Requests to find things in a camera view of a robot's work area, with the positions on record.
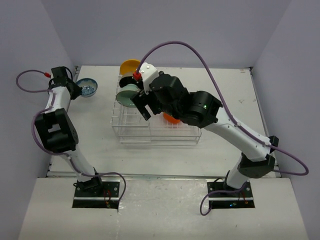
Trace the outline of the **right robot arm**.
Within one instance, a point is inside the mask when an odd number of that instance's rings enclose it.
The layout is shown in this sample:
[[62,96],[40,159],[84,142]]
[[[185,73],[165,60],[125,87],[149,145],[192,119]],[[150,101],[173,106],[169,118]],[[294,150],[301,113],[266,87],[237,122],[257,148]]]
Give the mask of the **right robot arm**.
[[176,76],[142,70],[137,77],[143,89],[131,100],[145,120],[151,117],[148,106],[154,115],[166,113],[184,124],[205,129],[241,151],[238,162],[224,180],[223,191],[227,196],[239,193],[248,179],[262,178],[274,170],[271,145],[278,143],[276,137],[266,137],[250,129],[248,132],[256,138],[252,139],[241,131],[240,123],[232,122],[220,100],[206,91],[188,92]]

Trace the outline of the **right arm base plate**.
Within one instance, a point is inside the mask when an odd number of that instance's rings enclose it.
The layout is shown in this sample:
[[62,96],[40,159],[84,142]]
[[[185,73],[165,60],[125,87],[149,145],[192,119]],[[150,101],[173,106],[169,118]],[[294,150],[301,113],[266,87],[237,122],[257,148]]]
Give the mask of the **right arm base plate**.
[[253,209],[255,208],[251,183],[237,193],[214,193],[208,197],[211,209]]

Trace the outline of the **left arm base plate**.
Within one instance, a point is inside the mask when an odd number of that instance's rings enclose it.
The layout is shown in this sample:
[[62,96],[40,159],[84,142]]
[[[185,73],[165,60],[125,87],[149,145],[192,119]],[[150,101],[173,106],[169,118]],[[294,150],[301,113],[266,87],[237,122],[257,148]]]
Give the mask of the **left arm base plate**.
[[119,209],[120,181],[103,181],[97,190],[84,190],[74,183],[75,191],[72,208],[74,209]]

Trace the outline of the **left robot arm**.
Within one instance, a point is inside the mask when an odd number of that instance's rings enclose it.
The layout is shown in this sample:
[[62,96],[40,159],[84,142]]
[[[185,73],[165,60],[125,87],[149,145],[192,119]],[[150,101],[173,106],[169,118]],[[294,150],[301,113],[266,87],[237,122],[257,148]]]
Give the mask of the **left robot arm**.
[[78,133],[68,115],[71,101],[82,93],[82,88],[73,81],[69,73],[71,71],[65,66],[51,69],[48,103],[34,117],[33,122],[44,150],[65,159],[75,172],[76,189],[97,197],[103,193],[104,184],[96,169],[82,154],[78,146]]

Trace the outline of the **mint green bowl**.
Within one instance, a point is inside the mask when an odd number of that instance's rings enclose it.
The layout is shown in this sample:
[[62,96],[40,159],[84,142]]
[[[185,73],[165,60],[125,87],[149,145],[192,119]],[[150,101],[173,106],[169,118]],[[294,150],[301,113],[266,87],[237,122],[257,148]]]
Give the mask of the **mint green bowl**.
[[115,99],[124,107],[135,108],[136,106],[131,98],[134,97],[139,91],[140,89],[135,84],[128,84],[119,90],[115,96]]

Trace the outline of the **blue white patterned bowl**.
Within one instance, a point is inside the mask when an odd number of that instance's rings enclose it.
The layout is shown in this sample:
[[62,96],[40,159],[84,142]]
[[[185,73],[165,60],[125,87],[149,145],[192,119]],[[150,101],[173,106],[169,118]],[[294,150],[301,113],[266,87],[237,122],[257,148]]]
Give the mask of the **blue white patterned bowl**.
[[76,82],[77,86],[81,88],[81,97],[92,97],[98,89],[98,83],[92,78],[82,78]]

